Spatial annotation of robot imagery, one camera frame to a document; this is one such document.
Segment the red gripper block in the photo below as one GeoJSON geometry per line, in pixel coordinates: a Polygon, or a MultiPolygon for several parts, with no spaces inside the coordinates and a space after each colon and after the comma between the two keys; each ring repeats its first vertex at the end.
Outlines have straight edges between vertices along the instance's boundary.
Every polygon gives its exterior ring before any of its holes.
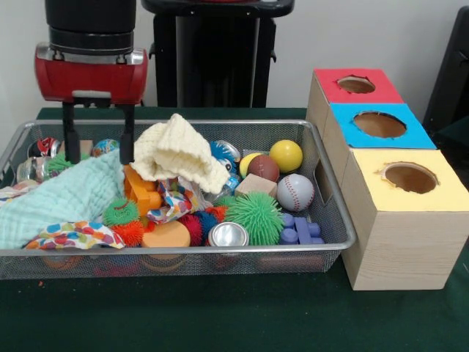
{"type": "Polygon", "coordinates": [[[134,161],[135,106],[140,104],[147,84],[147,52],[135,48],[127,54],[87,56],[61,52],[48,43],[35,49],[34,70],[45,100],[64,102],[62,124],[65,160],[81,160],[80,140],[74,127],[74,102],[80,99],[107,100],[120,105],[125,127],[120,138],[122,165],[134,161]]]}

